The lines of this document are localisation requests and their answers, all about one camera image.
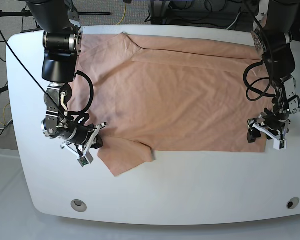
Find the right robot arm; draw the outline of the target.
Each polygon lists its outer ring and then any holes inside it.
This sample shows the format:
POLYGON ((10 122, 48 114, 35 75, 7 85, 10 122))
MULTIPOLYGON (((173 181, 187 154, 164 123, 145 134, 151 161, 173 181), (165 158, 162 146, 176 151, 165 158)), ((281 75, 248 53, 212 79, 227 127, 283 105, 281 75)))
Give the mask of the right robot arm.
POLYGON ((103 146, 99 132, 107 123, 86 125, 94 87, 92 80, 77 69, 83 31, 79 18, 70 18, 70 12, 76 9, 71 0, 28 0, 26 4, 43 30, 42 79, 49 82, 44 93, 46 114, 42 121, 43 134, 50 139, 62 139, 61 148, 73 152, 84 167, 94 159, 90 149, 103 146), (73 95, 70 83, 77 76, 87 81, 89 98, 82 110, 70 111, 68 102, 73 95))

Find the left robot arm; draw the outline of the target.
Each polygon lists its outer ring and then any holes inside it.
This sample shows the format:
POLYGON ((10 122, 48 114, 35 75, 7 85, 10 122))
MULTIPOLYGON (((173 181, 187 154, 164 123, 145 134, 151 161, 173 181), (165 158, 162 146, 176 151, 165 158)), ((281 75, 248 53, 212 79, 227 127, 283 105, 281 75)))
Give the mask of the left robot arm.
POLYGON ((256 118, 247 121, 247 141, 254 143, 264 133, 273 141, 276 150, 287 147, 286 134, 291 123, 289 116, 300 111, 300 97, 296 92, 296 80, 292 76, 296 68, 291 50, 291 27, 298 13, 300 0, 270 0, 266 15, 262 20, 256 18, 251 10, 251 2, 243 1, 253 18, 256 27, 252 39, 261 61, 253 63, 243 73, 243 82, 248 92, 258 94, 254 101, 262 97, 272 99, 273 108, 265 108, 256 118), (264 65, 268 72, 268 85, 264 91, 248 83, 249 72, 264 65))

